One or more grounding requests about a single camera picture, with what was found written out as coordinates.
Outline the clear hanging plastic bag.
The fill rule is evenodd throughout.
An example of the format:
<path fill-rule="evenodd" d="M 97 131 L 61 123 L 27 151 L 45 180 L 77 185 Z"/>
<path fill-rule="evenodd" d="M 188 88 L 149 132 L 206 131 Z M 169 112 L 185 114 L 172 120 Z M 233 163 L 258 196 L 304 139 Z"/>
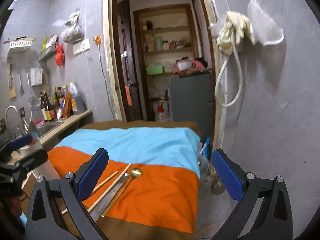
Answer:
<path fill-rule="evenodd" d="M 78 23 L 79 17 L 79 10 L 70 14 L 69 19 L 65 22 L 66 29 L 61 33 L 63 42 L 74 44 L 84 39 L 84 32 Z"/>

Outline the cream rubber gloves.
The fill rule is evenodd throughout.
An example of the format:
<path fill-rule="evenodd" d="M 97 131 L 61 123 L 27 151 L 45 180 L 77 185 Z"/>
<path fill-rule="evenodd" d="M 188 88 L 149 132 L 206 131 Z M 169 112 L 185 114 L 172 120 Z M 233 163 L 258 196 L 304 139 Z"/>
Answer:
<path fill-rule="evenodd" d="M 217 37 L 218 48 L 226 55 L 231 55 L 233 48 L 237 47 L 244 37 L 247 37 L 251 44 L 257 44 L 250 19 L 239 12 L 227 11 Z"/>

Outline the chrome faucet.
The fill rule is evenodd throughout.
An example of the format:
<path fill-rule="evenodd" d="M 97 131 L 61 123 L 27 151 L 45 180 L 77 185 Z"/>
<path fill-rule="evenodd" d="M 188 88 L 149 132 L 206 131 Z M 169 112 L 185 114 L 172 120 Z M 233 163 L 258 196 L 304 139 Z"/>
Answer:
<path fill-rule="evenodd" d="M 5 124 L 12 138 L 24 135 L 22 119 L 16 106 L 11 105 L 5 110 Z"/>

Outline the grey wall shelf rack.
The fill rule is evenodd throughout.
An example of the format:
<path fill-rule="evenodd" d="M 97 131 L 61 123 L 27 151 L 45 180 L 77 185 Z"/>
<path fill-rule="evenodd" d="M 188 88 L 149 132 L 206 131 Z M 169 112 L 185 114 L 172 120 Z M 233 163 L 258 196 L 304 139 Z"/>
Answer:
<path fill-rule="evenodd" d="M 55 42 L 52 46 L 49 46 L 44 51 L 42 51 L 39 55 L 39 61 L 45 61 L 49 59 L 51 56 L 55 55 L 57 50 L 58 42 Z"/>

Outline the white paper box on wall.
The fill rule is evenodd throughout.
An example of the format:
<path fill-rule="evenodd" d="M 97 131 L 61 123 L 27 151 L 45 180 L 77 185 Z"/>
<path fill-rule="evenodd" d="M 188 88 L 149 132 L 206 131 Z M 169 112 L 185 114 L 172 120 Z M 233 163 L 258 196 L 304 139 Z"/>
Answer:
<path fill-rule="evenodd" d="M 38 86 L 43 84 L 43 69 L 31 68 L 31 85 Z"/>

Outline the red spray bottle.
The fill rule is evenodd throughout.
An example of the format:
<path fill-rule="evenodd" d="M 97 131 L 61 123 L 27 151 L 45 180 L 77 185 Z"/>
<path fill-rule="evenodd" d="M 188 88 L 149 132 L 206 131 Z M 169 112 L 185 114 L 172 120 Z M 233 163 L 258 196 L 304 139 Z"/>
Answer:
<path fill-rule="evenodd" d="M 158 116 L 158 120 L 160 122 L 163 122 L 164 119 L 165 119 L 165 110 L 164 110 L 164 107 L 163 107 L 163 103 L 160 102 L 157 106 L 157 116 Z"/>

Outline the orange plug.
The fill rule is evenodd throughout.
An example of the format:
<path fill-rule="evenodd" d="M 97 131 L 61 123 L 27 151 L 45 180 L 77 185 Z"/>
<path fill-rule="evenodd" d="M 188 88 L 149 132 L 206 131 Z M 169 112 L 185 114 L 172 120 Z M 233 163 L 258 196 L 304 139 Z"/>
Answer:
<path fill-rule="evenodd" d="M 100 45 L 101 44 L 101 36 L 100 35 L 96 35 L 93 40 L 95 41 L 96 45 Z"/>

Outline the cooking oil jug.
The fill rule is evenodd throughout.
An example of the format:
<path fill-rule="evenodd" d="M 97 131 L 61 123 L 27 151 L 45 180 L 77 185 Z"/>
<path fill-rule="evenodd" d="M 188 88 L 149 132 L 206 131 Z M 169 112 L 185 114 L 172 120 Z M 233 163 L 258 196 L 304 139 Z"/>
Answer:
<path fill-rule="evenodd" d="M 75 85 L 75 83 L 70 82 L 69 84 L 69 91 L 72 96 L 72 111 L 74 114 L 82 114 L 85 111 L 84 103 L 82 97 Z"/>

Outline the grey cabinet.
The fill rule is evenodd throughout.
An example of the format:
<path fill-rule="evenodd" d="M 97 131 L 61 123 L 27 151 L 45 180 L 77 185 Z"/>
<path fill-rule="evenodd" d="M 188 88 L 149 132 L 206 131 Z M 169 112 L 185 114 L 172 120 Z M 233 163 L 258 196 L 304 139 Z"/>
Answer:
<path fill-rule="evenodd" d="M 172 77 L 169 80 L 169 101 L 172 121 L 197 123 L 202 141 L 213 135 L 214 104 L 210 73 Z"/>

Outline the steel table knife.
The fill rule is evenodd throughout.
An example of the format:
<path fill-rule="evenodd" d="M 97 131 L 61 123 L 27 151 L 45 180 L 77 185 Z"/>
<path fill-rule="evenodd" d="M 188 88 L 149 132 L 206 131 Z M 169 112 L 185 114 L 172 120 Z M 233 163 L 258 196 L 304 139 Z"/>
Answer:
<path fill-rule="evenodd" d="M 130 175 L 126 172 L 120 180 L 112 187 L 112 189 L 104 196 L 104 198 L 97 204 L 97 206 L 90 212 L 92 219 L 96 222 L 103 214 L 108 204 L 120 190 L 120 188 L 126 183 Z"/>

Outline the wooden shelf unit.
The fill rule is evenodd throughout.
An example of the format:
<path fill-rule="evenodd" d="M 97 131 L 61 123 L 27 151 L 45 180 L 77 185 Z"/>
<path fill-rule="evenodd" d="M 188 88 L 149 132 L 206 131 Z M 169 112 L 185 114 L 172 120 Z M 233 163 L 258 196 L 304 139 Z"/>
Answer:
<path fill-rule="evenodd" d="M 171 4 L 136 10 L 133 18 L 146 119 L 154 121 L 160 102 L 168 109 L 164 97 L 176 61 L 199 55 L 193 13 L 189 4 Z M 156 64 L 163 74 L 147 75 L 146 67 Z"/>

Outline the wall power socket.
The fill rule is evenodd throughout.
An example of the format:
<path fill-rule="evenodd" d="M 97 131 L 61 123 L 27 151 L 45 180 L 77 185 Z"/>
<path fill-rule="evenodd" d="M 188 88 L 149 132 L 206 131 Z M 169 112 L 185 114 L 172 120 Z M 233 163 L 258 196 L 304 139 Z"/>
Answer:
<path fill-rule="evenodd" d="M 90 49 L 90 39 L 86 38 L 73 45 L 73 55 L 80 54 L 81 52 L 87 51 L 89 49 Z"/>

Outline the red plastic bag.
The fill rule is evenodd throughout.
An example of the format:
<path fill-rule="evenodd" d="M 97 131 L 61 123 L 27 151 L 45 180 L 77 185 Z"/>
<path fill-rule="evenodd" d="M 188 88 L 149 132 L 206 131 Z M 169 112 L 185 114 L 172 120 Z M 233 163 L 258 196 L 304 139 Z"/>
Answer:
<path fill-rule="evenodd" d="M 63 50 L 63 44 L 56 46 L 55 63 L 58 67 L 61 67 L 65 63 L 65 53 Z"/>

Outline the white mesh bag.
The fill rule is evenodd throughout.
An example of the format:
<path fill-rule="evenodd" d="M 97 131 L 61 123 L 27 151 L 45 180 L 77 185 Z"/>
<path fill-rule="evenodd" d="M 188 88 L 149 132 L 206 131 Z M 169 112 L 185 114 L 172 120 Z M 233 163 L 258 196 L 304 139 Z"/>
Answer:
<path fill-rule="evenodd" d="M 274 19 L 263 9 L 260 0 L 250 0 L 247 13 L 253 35 L 262 46 L 275 46 L 283 42 L 283 29 L 278 27 Z"/>

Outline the green box on shelf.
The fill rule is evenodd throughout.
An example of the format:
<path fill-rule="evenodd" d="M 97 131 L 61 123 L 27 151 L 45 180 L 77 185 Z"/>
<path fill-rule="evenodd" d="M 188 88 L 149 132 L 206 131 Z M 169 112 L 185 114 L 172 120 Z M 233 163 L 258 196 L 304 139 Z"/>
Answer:
<path fill-rule="evenodd" d="M 163 66 L 161 64 L 147 66 L 146 74 L 147 75 L 163 74 Z"/>

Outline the white wall basket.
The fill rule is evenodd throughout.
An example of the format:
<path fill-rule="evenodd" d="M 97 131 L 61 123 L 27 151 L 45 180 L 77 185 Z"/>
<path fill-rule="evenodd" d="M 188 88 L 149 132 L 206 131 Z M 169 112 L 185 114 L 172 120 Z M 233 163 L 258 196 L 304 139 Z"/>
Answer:
<path fill-rule="evenodd" d="M 8 54 L 12 54 L 29 50 L 35 40 L 36 38 L 21 37 L 15 40 L 4 41 L 3 43 L 9 45 Z"/>

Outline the gold spoon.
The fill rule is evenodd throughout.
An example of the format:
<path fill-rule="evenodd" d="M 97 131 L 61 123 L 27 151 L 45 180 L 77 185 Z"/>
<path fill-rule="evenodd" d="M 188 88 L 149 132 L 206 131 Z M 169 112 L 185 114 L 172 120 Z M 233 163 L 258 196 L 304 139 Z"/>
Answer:
<path fill-rule="evenodd" d="M 111 208 L 116 204 L 118 199 L 121 197 L 121 195 L 125 192 L 125 190 L 128 188 L 131 182 L 133 182 L 135 179 L 141 177 L 143 174 L 142 170 L 138 167 L 133 168 L 130 171 L 130 179 L 129 181 L 119 190 L 119 192 L 115 195 L 115 197 L 111 200 L 110 204 L 106 207 L 104 212 L 102 213 L 101 217 L 105 217 L 106 214 L 111 210 Z"/>

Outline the striped blue orange brown cloth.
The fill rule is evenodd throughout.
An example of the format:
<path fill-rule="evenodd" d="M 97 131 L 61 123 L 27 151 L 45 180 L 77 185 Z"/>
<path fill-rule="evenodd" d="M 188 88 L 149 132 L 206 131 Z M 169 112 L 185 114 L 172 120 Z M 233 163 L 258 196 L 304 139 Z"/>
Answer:
<path fill-rule="evenodd" d="M 105 121 L 83 126 L 48 155 L 53 168 L 64 176 L 89 161 L 99 148 L 107 150 L 108 165 L 98 184 L 118 173 L 84 201 L 85 207 L 91 207 L 127 165 L 131 164 L 129 175 L 135 167 L 142 170 L 142 176 L 97 220 L 106 238 L 194 239 L 200 144 L 195 122 Z"/>

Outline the dark sauce bottle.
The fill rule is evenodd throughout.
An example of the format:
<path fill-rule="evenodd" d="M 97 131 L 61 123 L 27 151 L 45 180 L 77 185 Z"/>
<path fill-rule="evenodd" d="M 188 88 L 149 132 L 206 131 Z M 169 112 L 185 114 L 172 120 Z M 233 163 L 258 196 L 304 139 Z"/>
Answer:
<path fill-rule="evenodd" d="M 43 90 L 43 98 L 44 98 L 44 105 L 45 105 L 45 113 L 48 121 L 54 121 L 56 119 L 56 111 L 53 105 L 50 103 L 47 91 Z"/>

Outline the brown snack packet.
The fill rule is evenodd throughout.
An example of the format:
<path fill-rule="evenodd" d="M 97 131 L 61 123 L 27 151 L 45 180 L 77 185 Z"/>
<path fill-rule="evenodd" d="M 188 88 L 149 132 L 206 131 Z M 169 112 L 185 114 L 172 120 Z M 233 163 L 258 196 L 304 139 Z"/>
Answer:
<path fill-rule="evenodd" d="M 70 92 L 68 92 L 65 97 L 65 102 L 62 109 L 62 115 L 65 119 L 68 119 L 70 117 L 71 108 L 72 108 L 72 95 Z"/>

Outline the white bowl on cabinet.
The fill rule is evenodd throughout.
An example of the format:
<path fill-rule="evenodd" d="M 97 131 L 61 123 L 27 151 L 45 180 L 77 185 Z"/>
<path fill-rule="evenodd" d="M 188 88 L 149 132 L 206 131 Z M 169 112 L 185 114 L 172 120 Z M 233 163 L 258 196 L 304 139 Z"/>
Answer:
<path fill-rule="evenodd" d="M 192 68 L 193 62 L 190 60 L 181 60 L 176 62 L 176 66 L 179 72 Z"/>

